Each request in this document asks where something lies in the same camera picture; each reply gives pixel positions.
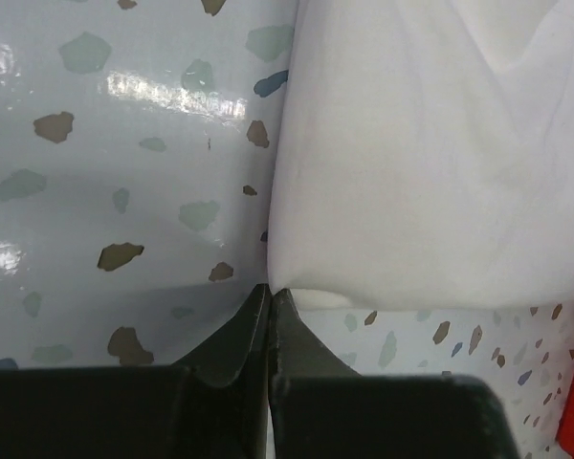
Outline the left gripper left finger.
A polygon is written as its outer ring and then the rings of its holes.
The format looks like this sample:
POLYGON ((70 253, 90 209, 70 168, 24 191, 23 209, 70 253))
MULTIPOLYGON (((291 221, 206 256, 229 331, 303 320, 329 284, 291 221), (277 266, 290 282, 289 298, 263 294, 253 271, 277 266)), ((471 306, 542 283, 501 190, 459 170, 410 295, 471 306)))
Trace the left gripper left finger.
POLYGON ((0 368, 0 458, 262 458, 271 295, 170 365, 0 368))

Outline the white red print t shirt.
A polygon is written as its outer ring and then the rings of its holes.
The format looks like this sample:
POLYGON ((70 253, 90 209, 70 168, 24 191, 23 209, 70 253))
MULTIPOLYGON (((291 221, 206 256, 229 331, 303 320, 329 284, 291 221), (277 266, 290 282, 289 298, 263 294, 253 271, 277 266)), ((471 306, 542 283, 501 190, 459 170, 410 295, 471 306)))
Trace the white red print t shirt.
POLYGON ((574 299, 574 1, 302 1, 268 278, 304 309, 574 299))

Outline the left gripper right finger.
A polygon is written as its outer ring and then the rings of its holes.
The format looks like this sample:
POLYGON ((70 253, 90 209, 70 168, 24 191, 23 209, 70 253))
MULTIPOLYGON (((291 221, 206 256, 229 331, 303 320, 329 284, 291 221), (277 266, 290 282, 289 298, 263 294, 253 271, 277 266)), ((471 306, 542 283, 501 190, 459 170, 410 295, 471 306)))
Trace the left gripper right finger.
POLYGON ((278 458, 517 458, 498 397, 461 375, 363 376, 274 296, 269 404, 278 458))

